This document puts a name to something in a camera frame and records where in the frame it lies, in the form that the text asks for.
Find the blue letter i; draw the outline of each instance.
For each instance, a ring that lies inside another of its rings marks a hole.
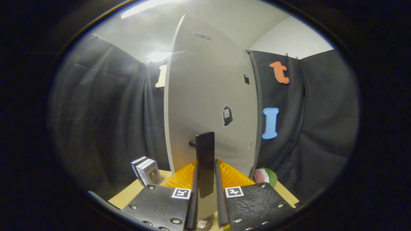
[[[275,125],[277,123],[278,112],[279,110],[277,108],[266,108],[263,110],[263,114],[266,116],[266,131],[263,134],[263,139],[268,140],[277,136]]]

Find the white ceiling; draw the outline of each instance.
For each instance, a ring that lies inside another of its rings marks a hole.
[[[244,49],[289,16],[259,0],[180,0],[125,19],[118,13],[92,33],[143,62],[152,52],[171,51],[174,31],[184,14],[222,31]]]

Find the yellow textured pad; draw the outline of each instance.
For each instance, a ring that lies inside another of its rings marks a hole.
[[[227,187],[242,187],[255,184],[254,181],[242,174],[237,169],[233,168],[231,165],[224,163],[221,160],[218,160],[218,165],[220,165],[223,189]]]
[[[242,174],[237,169],[233,168],[227,163],[218,160],[220,166],[221,180],[223,189],[226,187],[247,186],[255,184],[250,178]],[[196,167],[196,161],[182,167],[171,176],[170,180],[166,183],[167,187],[171,188],[183,188],[191,189],[193,187],[194,169]]]
[[[171,176],[166,186],[171,188],[191,189],[193,187],[194,169],[197,161],[188,164]]]

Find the white wall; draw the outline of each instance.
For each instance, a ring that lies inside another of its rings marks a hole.
[[[299,59],[332,49],[322,36],[292,16],[275,25],[249,48],[280,55],[288,53]]]

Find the wooden table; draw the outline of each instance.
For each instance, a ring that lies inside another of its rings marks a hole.
[[[160,175],[163,177],[164,181],[160,184],[162,185],[164,182],[167,182],[168,178],[171,177],[170,171],[160,170]],[[135,180],[131,183],[127,188],[123,189],[117,195],[109,200],[111,204],[116,206],[119,209],[123,209],[125,206],[130,203],[140,192],[143,190],[144,186],[140,184],[138,180]],[[288,191],[279,181],[277,181],[274,190],[282,196],[282,198],[293,208],[295,208],[295,204],[299,202],[299,200]],[[210,231],[216,230],[223,230],[223,228],[218,227],[218,213],[214,213],[213,224],[211,226]]]

